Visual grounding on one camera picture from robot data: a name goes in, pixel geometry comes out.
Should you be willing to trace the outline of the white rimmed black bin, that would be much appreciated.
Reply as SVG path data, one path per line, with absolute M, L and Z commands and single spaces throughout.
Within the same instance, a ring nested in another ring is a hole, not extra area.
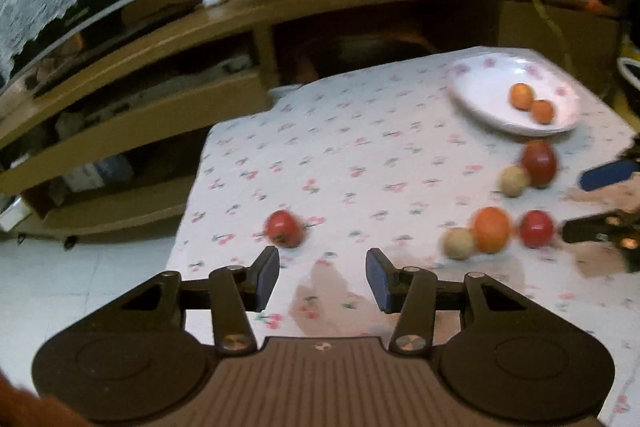
M 639 98 L 640 95 L 640 62 L 635 58 L 621 56 L 617 59 L 617 68 L 622 77 L 622 86 L 626 95 Z

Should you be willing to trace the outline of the brown kiwi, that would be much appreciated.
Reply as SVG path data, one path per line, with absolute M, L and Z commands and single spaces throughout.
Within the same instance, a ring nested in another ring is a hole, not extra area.
M 506 197 L 520 197 L 530 185 L 530 176 L 522 166 L 504 168 L 498 178 L 498 190 Z
M 468 228 L 451 228 L 442 234 L 442 252 L 449 259 L 464 261 L 476 253 L 475 239 Z

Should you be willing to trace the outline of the orange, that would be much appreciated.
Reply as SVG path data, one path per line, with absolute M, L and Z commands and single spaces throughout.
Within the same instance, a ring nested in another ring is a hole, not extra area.
M 509 102 L 512 107 L 521 112 L 529 112 L 530 106 L 535 100 L 535 92 L 526 83 L 515 83 L 509 91 Z
M 548 100 L 534 100 L 530 106 L 529 113 L 537 124 L 552 124 L 555 117 L 555 108 Z
M 474 213 L 471 230 L 475 246 L 481 254 L 498 254 L 510 241 L 512 223 L 503 209 L 484 207 Z

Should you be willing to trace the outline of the wooden tv cabinet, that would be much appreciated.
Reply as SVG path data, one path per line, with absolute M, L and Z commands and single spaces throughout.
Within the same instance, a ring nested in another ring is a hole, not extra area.
M 610 87 L 620 23 L 589 0 L 228 2 L 163 24 L 1 124 L 7 232 L 74 239 L 179 216 L 212 124 L 279 87 L 471 46 L 529 48 Z

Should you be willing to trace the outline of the small red object on cabinet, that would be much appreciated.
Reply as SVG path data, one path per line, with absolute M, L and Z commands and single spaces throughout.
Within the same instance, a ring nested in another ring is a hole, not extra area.
M 608 7 L 601 3 L 599 0 L 589 0 L 586 2 L 584 9 L 593 14 L 606 14 Z

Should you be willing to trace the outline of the red oval tomato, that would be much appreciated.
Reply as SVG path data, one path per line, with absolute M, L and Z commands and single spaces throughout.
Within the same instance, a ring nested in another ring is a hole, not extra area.
M 530 210 L 522 217 L 518 227 L 521 242 L 527 248 L 538 249 L 551 243 L 555 233 L 553 220 L 542 210 Z

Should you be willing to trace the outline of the cherry print tablecloth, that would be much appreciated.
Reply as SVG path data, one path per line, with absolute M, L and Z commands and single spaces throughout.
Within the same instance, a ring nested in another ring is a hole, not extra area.
M 307 84 L 266 113 L 216 124 L 202 150 L 168 265 L 202 279 L 224 265 L 249 265 L 267 243 L 278 209 L 306 228 L 302 246 L 281 251 L 267 308 L 250 317 L 255 335 L 390 337 L 395 317 L 378 311 L 364 275 L 370 248 L 396 265 L 444 280 L 484 272 L 596 336 L 616 365 L 601 412 L 609 426 L 639 421 L 639 277 L 600 244 L 448 259 L 440 236 L 497 206 L 513 220 L 529 210 L 562 222 L 628 206 L 638 184 L 582 194 L 578 174 L 626 148 L 634 132 L 586 89 L 577 128 L 555 143 L 560 171 L 545 190 L 505 198 L 499 173 L 521 144 L 477 124 L 450 98 L 448 72 L 462 52 L 366 68 Z

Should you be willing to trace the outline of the small red pomegranate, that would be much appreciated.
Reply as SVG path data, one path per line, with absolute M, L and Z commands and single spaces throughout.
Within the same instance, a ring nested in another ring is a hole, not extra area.
M 286 210 L 271 213 L 265 222 L 264 233 L 272 245 L 283 248 L 297 248 L 305 239 L 303 222 Z

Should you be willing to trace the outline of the dark red apple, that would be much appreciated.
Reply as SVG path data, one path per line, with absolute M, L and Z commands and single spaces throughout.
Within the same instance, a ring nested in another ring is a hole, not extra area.
M 544 188 L 552 183 L 558 171 L 554 148 L 542 140 L 529 141 L 520 157 L 521 166 L 528 172 L 530 184 Z

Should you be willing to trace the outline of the white floral plate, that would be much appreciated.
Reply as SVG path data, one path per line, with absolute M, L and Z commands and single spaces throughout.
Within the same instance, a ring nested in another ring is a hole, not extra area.
M 487 126 L 521 136 L 573 130 L 580 116 L 574 79 L 540 57 L 475 53 L 445 67 L 451 96 Z

